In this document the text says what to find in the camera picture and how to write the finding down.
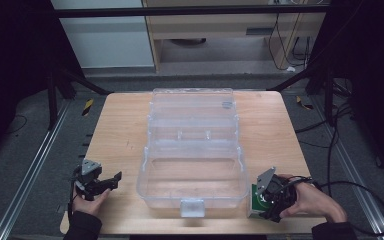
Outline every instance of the wooden table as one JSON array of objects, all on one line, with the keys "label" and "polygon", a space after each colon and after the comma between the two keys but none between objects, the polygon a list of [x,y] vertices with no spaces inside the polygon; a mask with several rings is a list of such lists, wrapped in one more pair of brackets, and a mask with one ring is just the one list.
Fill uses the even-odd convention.
[{"label": "wooden table", "polygon": [[[123,172],[100,212],[102,234],[279,234],[309,233],[323,218],[300,215],[274,223],[248,219],[244,199],[237,209],[207,209],[205,218],[181,218],[177,209],[151,209],[136,193],[136,179],[147,141],[147,114],[152,93],[108,96],[86,158],[100,162],[100,179]],[[272,166],[277,173],[308,176],[304,156],[278,92],[234,91],[240,144],[250,182]],[[67,214],[61,232],[68,230]]]}]

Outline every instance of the plastic compartment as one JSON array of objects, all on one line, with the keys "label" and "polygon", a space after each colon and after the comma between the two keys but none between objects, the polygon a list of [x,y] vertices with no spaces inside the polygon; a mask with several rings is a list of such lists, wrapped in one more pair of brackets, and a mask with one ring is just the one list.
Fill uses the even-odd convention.
[{"label": "plastic compartment", "polygon": [[248,194],[231,89],[155,89],[137,192],[152,208],[203,217]]}]

